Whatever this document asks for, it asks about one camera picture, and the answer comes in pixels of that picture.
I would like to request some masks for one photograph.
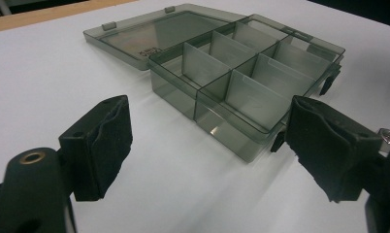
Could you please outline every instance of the transparent plastic box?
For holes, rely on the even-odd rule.
[[[284,126],[294,95],[330,87],[344,53],[265,17],[187,4],[84,35],[139,69],[149,67],[157,95],[246,162]]]

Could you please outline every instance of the open box lid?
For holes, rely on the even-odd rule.
[[[148,69],[148,57],[228,22],[244,18],[192,4],[165,8],[85,30],[87,42],[139,70]]]

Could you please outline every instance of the white table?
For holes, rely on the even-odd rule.
[[[366,232],[364,205],[329,203],[293,151],[245,164],[154,94],[82,31],[184,3],[142,0],[0,32],[0,183],[8,161],[58,136],[103,99],[127,94],[134,142],[104,200],[74,204],[80,232]],[[258,14],[346,48],[320,98],[372,130],[390,128],[390,26],[303,0],[192,1]]]

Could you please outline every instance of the silver metal object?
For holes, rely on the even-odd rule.
[[[377,132],[383,139],[382,146],[380,147],[380,150],[382,152],[389,152],[390,151],[390,129],[381,128]]]

